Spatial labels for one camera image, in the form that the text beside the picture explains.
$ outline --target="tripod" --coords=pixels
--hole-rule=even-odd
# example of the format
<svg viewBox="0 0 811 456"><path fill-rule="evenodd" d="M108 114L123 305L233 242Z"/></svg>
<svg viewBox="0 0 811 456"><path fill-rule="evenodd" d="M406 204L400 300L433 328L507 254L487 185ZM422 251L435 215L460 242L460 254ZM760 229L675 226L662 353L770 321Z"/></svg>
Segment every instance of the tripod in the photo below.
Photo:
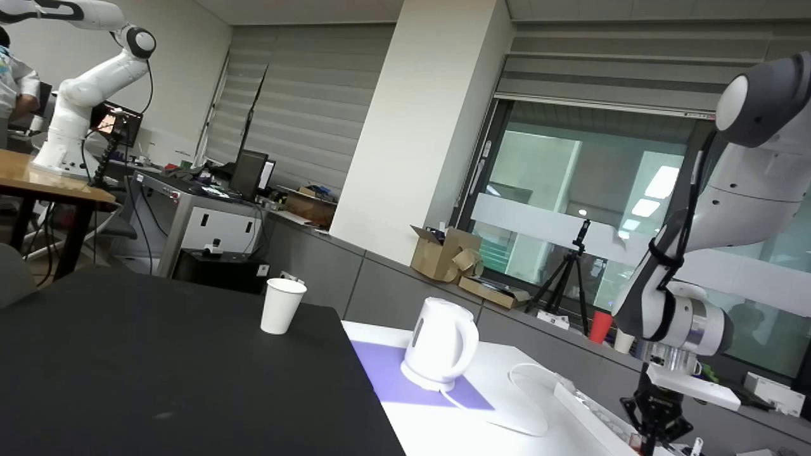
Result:
<svg viewBox="0 0 811 456"><path fill-rule="evenodd" d="M575 273L578 273L578 290L579 290L579 295L578 295L579 319L583 319L583 335L585 335L585 337L588 337L588 313L585 313L585 286L583 286L579 257L583 257L583 251L585 251L583 239L585 239L585 233L588 233L588 226L589 226L589 220L585 219L583 226L579 226L579 232L578 232L578 239L572 242L578 251L569 251L569 254L560 262L560 267L556 267L556 270L553 272L553 277L536 290L536 295L528 300L528 305L526 305L526 309L525 309L526 315L534 313L534 309L541 305L541 297L550 292L550 301L545 305L545 313L556 315L556 313L560 313L560 301L563 301L563 292L564 292L566 280L569 280L569 273L572 273L572 270L575 270Z"/></svg>

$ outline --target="white robotic arm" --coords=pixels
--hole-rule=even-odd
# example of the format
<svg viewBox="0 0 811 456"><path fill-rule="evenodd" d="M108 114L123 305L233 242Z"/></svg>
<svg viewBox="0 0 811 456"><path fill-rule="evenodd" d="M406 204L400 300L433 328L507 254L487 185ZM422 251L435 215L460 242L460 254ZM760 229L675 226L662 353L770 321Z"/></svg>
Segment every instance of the white robotic arm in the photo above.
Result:
<svg viewBox="0 0 811 456"><path fill-rule="evenodd" d="M691 229L682 214L651 242L615 319L622 333L715 354L725 319L701 295L662 285L687 232L687 251L741 245L786 229L811 185L811 57L770 62L736 76L717 104L717 131L727 139L696 200Z"/></svg>
<svg viewBox="0 0 811 456"><path fill-rule="evenodd" d="M84 158L81 149L91 109L146 74L156 40L150 31L127 26L114 4L0 0L0 21L15 24L27 17L71 21L79 29L120 31L123 36L118 57L58 86L48 139L33 161L33 164L55 173L96 176L96 163Z"/></svg>
<svg viewBox="0 0 811 456"><path fill-rule="evenodd" d="M682 395L721 409L739 405L727 387L701 384L684 367L684 357L719 353L729 321L706 305L703 292L670 277L687 251L772 239L801 207L811 185L811 57L798 53L739 74L719 97L715 126L727 148L706 188L694 207L669 214L615 313L622 333L662 348L662 365L648 365L634 395L653 441L688 432L678 416ZM700 168L691 169L691 185L700 185Z"/></svg>
<svg viewBox="0 0 811 456"><path fill-rule="evenodd" d="M19 24L29 17L71 21L75 29L91 31L127 29L120 9L104 0L0 0L0 24Z"/></svg>

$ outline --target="office chair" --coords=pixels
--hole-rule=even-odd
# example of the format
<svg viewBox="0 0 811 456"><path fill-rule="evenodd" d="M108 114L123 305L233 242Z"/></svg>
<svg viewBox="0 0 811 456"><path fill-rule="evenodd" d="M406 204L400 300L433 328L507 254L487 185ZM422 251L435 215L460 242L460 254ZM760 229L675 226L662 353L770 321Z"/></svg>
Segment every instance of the office chair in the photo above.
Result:
<svg viewBox="0 0 811 456"><path fill-rule="evenodd" d="M13 245L0 243L0 309L33 292L36 285L23 257Z"/></svg>

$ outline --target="white cup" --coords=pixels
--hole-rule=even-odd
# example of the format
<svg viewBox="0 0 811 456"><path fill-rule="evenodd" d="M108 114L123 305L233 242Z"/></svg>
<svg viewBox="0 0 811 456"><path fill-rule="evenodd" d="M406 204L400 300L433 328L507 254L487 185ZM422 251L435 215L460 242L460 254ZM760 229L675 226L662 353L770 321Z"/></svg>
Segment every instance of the white cup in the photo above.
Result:
<svg viewBox="0 0 811 456"><path fill-rule="evenodd" d="M257 328L267 335L284 335L303 295L305 295L305 286L300 282L267 280Z"/></svg>
<svg viewBox="0 0 811 456"><path fill-rule="evenodd" d="M455 378L473 362L475 348L473 315L428 297L407 339L400 372L422 390L450 390Z"/></svg>
<svg viewBox="0 0 811 456"><path fill-rule="evenodd" d="M625 333L621 333L621 330L615 330L615 337L613 337L613 349L615 353L631 353L631 346L634 346L634 337L631 335L625 335Z"/></svg>

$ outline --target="table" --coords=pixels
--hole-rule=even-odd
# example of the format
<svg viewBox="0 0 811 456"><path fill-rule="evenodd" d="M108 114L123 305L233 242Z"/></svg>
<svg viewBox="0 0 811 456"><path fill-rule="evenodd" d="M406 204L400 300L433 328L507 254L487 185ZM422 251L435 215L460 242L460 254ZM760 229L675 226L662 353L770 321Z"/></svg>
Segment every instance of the table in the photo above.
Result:
<svg viewBox="0 0 811 456"><path fill-rule="evenodd" d="M409 339L409 333L390 328L343 321L343 330L354 346L406 348ZM375 370L371 357L362 359L366 372ZM532 375L525 375L525 384L511 384L507 375L518 372L515 367L532 367L526 370ZM553 387L553 384L560 378L516 348L482 342L471 367L463 375L465 384L492 409L473 405L473 401L460 401L460 395L455 395L455 401L463 409L446 401L412 401L407 395L381 394L390 387L403 387L394 384L394 378L400 378L397 370L388 372L388 378L379 385L375 384L375 387L406 454L635 456L631 447L615 439L615 434L611 434L579 403L583 395L569 395L564 387Z"/></svg>
<svg viewBox="0 0 811 456"><path fill-rule="evenodd" d="M0 454L403 454L333 309L81 270L0 316Z"/></svg>
<svg viewBox="0 0 811 456"><path fill-rule="evenodd" d="M91 188L84 180L33 168L29 161L29 156L0 149L0 196L23 199L9 245L18 251L23 249L36 200L75 205L75 219L55 267L55 280L60 280L75 270L91 214L96 207L117 207L117 200L105 191Z"/></svg>

